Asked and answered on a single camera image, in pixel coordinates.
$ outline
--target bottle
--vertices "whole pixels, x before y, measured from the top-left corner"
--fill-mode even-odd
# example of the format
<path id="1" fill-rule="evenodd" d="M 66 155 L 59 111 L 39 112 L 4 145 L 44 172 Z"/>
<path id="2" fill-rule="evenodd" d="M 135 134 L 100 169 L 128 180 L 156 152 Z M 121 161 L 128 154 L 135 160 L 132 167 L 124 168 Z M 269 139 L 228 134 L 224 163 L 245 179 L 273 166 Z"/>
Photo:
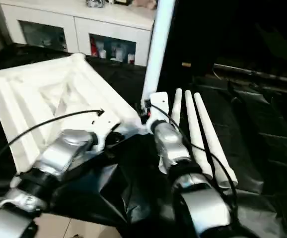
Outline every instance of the bottle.
<path id="1" fill-rule="evenodd" d="M 114 0 L 114 3 L 128 6 L 132 3 L 132 0 Z"/>

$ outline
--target black cable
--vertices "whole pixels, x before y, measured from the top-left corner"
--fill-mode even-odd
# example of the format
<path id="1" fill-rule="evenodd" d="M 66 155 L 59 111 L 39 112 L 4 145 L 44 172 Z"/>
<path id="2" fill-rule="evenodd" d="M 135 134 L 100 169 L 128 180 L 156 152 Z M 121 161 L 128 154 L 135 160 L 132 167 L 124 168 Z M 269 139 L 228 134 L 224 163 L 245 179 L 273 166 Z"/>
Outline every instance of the black cable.
<path id="1" fill-rule="evenodd" d="M 195 147 L 195 148 L 197 148 L 197 149 L 202 150 L 202 151 L 205 152 L 205 149 L 203 149 L 203 148 L 201 148 L 201 147 L 199 147 L 199 146 L 196 146 L 196 145 L 192 144 L 192 143 L 189 141 L 188 137 L 185 135 L 185 133 L 182 131 L 182 129 L 179 127 L 179 125 L 171 118 L 171 116 L 170 116 L 168 113 L 166 113 L 164 110 L 162 110 L 161 108 L 159 108 L 159 107 L 157 107 L 157 106 L 155 106 L 155 105 L 152 105 L 152 104 L 151 104 L 151 106 L 152 106 L 153 108 L 156 108 L 156 109 L 157 109 L 158 111 L 160 111 L 162 114 L 164 114 L 164 115 L 171 121 L 171 123 L 173 123 L 173 124 L 176 126 L 176 128 L 178 128 L 179 132 L 181 133 L 181 135 L 182 135 L 183 139 L 186 141 L 186 143 L 188 143 L 189 145 L 191 145 L 191 146 L 193 146 L 193 147 Z M 231 213 L 232 213 L 232 215 L 233 215 L 232 218 L 235 219 L 235 220 L 237 220 L 237 217 L 238 217 L 238 204 L 237 204 L 237 193 L 236 193 L 235 185 L 234 185 L 234 183 L 233 183 L 233 181 L 232 181 L 232 178 L 231 178 L 230 175 L 228 174 L 226 168 L 225 168 L 224 165 L 222 164 L 222 162 L 221 162 L 214 154 L 211 153 L 211 156 L 218 162 L 218 164 L 219 164 L 220 167 L 223 169 L 223 172 L 224 172 L 224 174 L 225 174 L 226 177 L 227 177 L 227 180 L 228 180 L 228 183 L 229 183 L 229 185 L 230 185 L 230 187 L 231 187 L 232 195 L 233 195 L 233 206 L 230 206 Z"/>
<path id="2" fill-rule="evenodd" d="M 20 135 L 16 136 L 12 141 L 10 141 L 8 144 L 6 144 L 4 147 L 2 147 L 0 149 L 0 157 L 1 155 L 3 154 L 3 152 L 5 150 L 7 150 L 9 148 L 9 146 L 11 146 L 13 143 L 15 143 L 18 139 L 20 139 L 21 137 L 23 137 L 24 135 L 26 135 L 27 133 L 33 131 L 34 129 L 38 128 L 38 127 L 41 127 L 43 125 L 46 125 L 46 124 L 49 124 L 51 122 L 54 122 L 54 121 L 57 121 L 57 120 L 61 120 L 61 119 L 64 119 L 64 118 L 68 118 L 68 117 L 72 117 L 72 116 L 75 116 L 75 115 L 79 115 L 79 114 L 84 114 L 84 113 L 98 113 L 99 115 L 101 115 L 103 113 L 102 110 L 86 110 L 86 111 L 80 111 L 80 112 L 76 112 L 76 113 L 70 113 L 70 114 L 66 114 L 66 115 L 63 115 L 63 116 L 60 116 L 60 117 L 57 117 L 57 118 L 53 118 L 53 119 L 50 119 L 50 120 L 47 120 L 47 121 L 44 121 L 42 123 L 39 123 L 29 129 L 27 129 L 26 131 L 22 132 Z"/>

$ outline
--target white tube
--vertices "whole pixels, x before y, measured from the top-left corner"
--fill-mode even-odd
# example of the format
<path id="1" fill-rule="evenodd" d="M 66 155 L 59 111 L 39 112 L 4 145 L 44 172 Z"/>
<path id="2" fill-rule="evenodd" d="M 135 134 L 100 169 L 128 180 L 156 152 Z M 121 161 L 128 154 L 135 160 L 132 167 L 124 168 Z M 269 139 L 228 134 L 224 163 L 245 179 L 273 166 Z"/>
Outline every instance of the white tube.
<path id="1" fill-rule="evenodd" d="M 209 149 L 211 153 L 214 154 L 221 161 L 223 166 L 226 168 L 229 176 L 231 177 L 234 185 L 236 186 L 238 184 L 237 178 L 235 176 L 233 169 L 231 169 L 231 167 L 229 166 L 227 162 L 226 156 L 218 140 L 215 129 L 212 125 L 211 119 L 203 103 L 201 95 L 199 93 L 194 94 L 194 99 L 196 101 L 196 105 L 197 105 L 197 108 L 200 114 L 202 126 L 203 126 L 204 133 L 208 141 Z M 228 183 L 228 179 L 223 169 L 221 168 L 221 166 L 216 160 L 214 160 L 214 166 L 215 166 L 215 177 L 218 182 L 218 185 L 221 188 L 229 188 L 230 185 Z"/>
<path id="2" fill-rule="evenodd" d="M 193 98 L 190 90 L 185 91 L 185 102 L 187 105 L 189 131 L 192 144 L 204 149 L 201 131 L 198 123 L 197 113 L 195 111 Z M 193 147 L 193 155 L 202 169 L 202 172 L 208 179 L 213 178 L 211 165 L 208 163 L 207 155 L 204 151 Z"/>
<path id="3" fill-rule="evenodd" d="M 178 125 L 180 125 L 181 101 L 182 101 L 182 89 L 181 88 L 177 88 L 177 90 L 175 91 L 171 118 Z"/>
<path id="4" fill-rule="evenodd" d="M 147 71 L 143 85 L 142 108 L 145 108 L 144 101 L 149 99 L 150 94 L 157 91 L 175 2 L 176 0 L 158 1 Z"/>

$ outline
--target styrofoam insert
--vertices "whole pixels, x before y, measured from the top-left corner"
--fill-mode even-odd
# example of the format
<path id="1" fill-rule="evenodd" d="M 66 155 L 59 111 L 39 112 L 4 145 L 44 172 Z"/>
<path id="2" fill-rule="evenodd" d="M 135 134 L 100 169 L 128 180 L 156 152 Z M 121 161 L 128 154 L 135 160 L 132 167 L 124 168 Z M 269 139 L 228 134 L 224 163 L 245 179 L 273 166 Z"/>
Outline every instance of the styrofoam insert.
<path id="1" fill-rule="evenodd" d="M 0 121 L 8 141 L 48 119 L 83 110 L 109 112 L 115 130 L 127 137 L 146 133 L 136 111 L 84 60 L 73 54 L 0 70 Z M 11 146 L 18 172 L 30 169 L 41 150 L 66 128 L 96 131 L 97 114 L 44 125 Z"/>

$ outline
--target black fabric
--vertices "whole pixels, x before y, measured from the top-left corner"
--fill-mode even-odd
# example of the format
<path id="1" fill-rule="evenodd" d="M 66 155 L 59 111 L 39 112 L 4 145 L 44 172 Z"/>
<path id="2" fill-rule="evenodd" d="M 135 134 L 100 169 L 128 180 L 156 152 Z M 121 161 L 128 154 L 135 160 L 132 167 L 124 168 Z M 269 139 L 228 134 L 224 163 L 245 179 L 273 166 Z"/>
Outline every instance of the black fabric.
<path id="1" fill-rule="evenodd" d="M 0 53 L 0 69 L 63 56 L 47 49 L 13 46 Z M 145 68 L 87 60 L 130 105 L 140 101 Z M 165 72 L 162 80 L 161 85 L 165 80 L 177 80 L 180 85 L 177 74 Z M 287 238 L 287 94 L 209 78 L 190 81 L 183 89 L 200 92 L 238 178 L 241 224 L 262 238 Z M 168 93 L 172 98 L 174 91 Z M 184 102 L 180 126 L 188 132 Z M 0 124 L 0 147 L 4 143 Z M 117 226 L 124 237 L 157 233 L 180 237 L 170 183 L 158 162 L 153 137 L 134 136 L 74 171 L 55 192 L 50 212 Z M 0 161 L 0 180 L 14 173 L 8 151 Z"/>

